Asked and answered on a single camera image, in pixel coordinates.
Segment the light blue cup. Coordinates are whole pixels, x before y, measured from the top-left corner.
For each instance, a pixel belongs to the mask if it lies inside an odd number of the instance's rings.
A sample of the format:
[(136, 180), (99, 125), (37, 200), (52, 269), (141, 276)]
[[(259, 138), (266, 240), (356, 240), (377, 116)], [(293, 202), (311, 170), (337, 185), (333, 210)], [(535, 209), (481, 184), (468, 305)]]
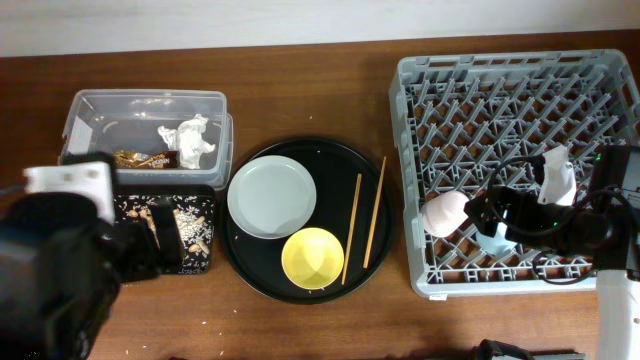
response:
[(507, 228), (500, 224), (496, 229), (496, 234), (492, 237), (484, 235), (480, 232), (475, 234), (475, 240), (478, 245), (490, 255), (500, 255), (501, 253), (512, 250), (517, 246), (516, 242), (507, 240)]

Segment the food scraps pile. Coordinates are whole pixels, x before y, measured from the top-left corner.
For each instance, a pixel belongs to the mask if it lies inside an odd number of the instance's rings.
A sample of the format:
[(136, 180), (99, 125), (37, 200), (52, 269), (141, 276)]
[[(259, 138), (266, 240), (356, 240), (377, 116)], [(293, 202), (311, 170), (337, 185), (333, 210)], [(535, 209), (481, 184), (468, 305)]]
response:
[(199, 275), (206, 273), (213, 258), (215, 198), (206, 195), (117, 195), (114, 198), (116, 223), (142, 220), (153, 234), (155, 225), (151, 207), (158, 202), (171, 202), (184, 244), (181, 268), (168, 268), (165, 274)]

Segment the pink cup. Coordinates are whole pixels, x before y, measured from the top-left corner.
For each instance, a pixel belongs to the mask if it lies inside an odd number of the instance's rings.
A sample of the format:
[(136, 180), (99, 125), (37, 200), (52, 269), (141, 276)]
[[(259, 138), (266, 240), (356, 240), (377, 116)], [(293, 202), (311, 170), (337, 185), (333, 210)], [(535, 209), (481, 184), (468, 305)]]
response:
[(427, 201), (420, 209), (425, 232), (440, 238), (453, 234), (468, 219), (465, 213), (468, 201), (459, 191), (449, 191)]

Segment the gold brown snack wrapper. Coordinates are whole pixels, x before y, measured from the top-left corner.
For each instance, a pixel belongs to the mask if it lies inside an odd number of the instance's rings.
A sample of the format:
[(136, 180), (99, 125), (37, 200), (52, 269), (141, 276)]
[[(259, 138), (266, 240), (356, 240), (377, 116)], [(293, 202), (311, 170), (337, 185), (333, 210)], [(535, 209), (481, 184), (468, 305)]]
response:
[(148, 155), (133, 151), (118, 150), (113, 153), (119, 168), (131, 169), (171, 169), (179, 167), (179, 153), (166, 151)]

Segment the white napkin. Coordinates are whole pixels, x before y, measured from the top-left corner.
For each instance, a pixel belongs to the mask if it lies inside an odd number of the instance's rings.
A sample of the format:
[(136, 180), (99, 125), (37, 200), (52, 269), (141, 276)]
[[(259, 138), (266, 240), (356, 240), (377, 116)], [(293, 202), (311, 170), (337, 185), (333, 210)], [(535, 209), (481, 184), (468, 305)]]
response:
[(204, 140), (208, 118), (196, 114), (191, 120), (182, 122), (177, 129), (160, 126), (157, 130), (163, 142), (170, 151), (177, 151), (179, 165), (186, 169), (200, 169), (200, 159), (203, 154), (212, 153), (215, 144)]

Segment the yellow bowl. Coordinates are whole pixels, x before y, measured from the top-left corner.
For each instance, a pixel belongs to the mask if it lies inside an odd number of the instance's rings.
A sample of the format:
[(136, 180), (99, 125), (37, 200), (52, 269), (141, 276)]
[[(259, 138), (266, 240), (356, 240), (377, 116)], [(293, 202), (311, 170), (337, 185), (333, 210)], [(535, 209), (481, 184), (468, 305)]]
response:
[(288, 280), (305, 290), (321, 290), (342, 274), (345, 252), (339, 239), (317, 227), (301, 229), (285, 242), (281, 266)]

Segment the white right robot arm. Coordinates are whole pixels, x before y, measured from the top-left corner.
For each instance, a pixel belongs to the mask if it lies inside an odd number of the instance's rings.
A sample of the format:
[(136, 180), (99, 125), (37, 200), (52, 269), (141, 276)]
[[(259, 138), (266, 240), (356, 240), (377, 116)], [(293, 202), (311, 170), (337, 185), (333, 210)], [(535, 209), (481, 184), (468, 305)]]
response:
[(639, 149), (609, 145), (596, 155), (586, 194), (577, 186), (566, 151), (529, 156), (539, 193), (489, 182), (464, 211), (489, 237), (505, 225), (506, 240), (544, 257), (591, 259), (599, 303), (600, 359), (639, 356)]

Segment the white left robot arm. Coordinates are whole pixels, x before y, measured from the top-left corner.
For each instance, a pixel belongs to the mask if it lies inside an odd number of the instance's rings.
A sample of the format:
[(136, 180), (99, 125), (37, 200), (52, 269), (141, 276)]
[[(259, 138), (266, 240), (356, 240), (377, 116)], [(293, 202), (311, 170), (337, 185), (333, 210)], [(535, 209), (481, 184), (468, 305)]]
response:
[(24, 175), (1, 221), (1, 356), (85, 359), (122, 284), (182, 263), (174, 206), (153, 205), (153, 227), (116, 226), (116, 162), (102, 152)]

